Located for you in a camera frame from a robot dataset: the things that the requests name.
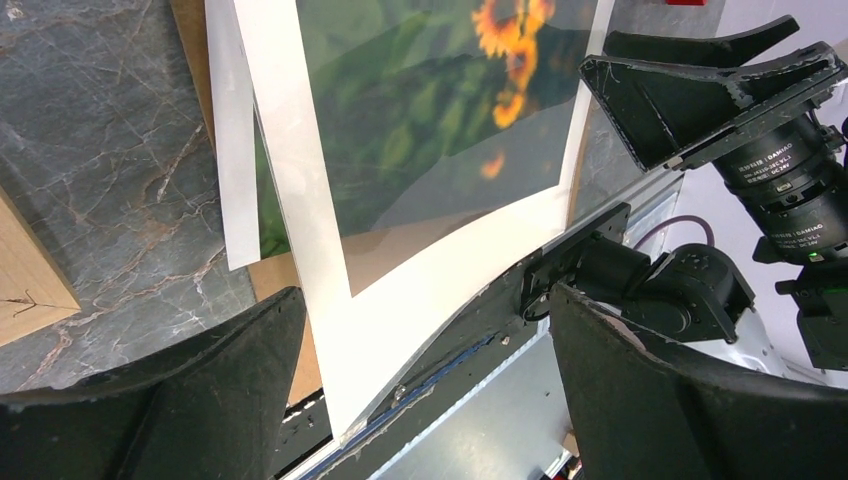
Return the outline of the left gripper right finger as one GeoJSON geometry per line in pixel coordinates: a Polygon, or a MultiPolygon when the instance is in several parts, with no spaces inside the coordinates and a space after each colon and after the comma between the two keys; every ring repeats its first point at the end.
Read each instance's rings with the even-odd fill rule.
{"type": "Polygon", "coordinates": [[[847,393],[740,367],[559,284],[550,332],[588,479],[843,479],[847,393]]]}

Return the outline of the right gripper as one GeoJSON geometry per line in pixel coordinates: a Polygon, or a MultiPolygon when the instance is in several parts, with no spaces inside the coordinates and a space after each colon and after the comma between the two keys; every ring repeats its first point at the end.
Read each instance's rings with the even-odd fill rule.
{"type": "Polygon", "coordinates": [[[784,15],[709,39],[613,31],[612,57],[590,55],[579,73],[642,171],[715,160],[772,246],[845,247],[847,168],[837,151],[846,139],[804,113],[846,79],[846,63],[817,42],[739,67],[799,29],[784,15]]]}

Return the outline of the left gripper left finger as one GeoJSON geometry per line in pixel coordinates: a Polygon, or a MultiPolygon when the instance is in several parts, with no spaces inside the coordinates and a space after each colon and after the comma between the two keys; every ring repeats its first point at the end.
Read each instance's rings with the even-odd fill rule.
{"type": "Polygon", "coordinates": [[[1,398],[5,479],[268,479],[306,323],[286,288],[64,388],[1,398]]]}

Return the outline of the white photo mat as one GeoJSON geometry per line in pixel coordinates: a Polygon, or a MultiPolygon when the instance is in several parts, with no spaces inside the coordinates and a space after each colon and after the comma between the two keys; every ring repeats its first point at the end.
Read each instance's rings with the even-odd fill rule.
{"type": "MultiPolygon", "coordinates": [[[[360,428],[451,318],[566,228],[590,105],[579,79],[557,185],[490,211],[343,236],[329,188],[297,5],[236,1],[269,123],[270,169],[302,282],[333,434],[360,428]]],[[[613,10],[598,8],[585,56],[613,10]]]]}

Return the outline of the wooden picture frame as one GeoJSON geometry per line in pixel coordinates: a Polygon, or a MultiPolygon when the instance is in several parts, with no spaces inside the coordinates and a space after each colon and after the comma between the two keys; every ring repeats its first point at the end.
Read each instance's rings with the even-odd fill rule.
{"type": "Polygon", "coordinates": [[[81,311],[65,275],[6,193],[1,194],[1,344],[81,311]]]}

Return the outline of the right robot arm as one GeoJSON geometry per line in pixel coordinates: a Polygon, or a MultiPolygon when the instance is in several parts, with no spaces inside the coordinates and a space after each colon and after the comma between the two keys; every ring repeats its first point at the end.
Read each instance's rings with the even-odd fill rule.
{"type": "MultiPolygon", "coordinates": [[[[713,39],[611,32],[579,73],[639,169],[712,165],[761,231],[753,258],[800,268],[776,291],[797,306],[815,368],[847,367],[847,146],[845,127],[816,110],[847,77],[827,43],[758,56],[798,30],[782,16],[713,39]]],[[[558,238],[525,271],[518,315],[545,319],[555,284],[618,308],[639,325],[708,355],[772,375],[755,294],[715,245],[680,246],[651,259],[622,242],[630,207],[618,204],[558,238]]]]}

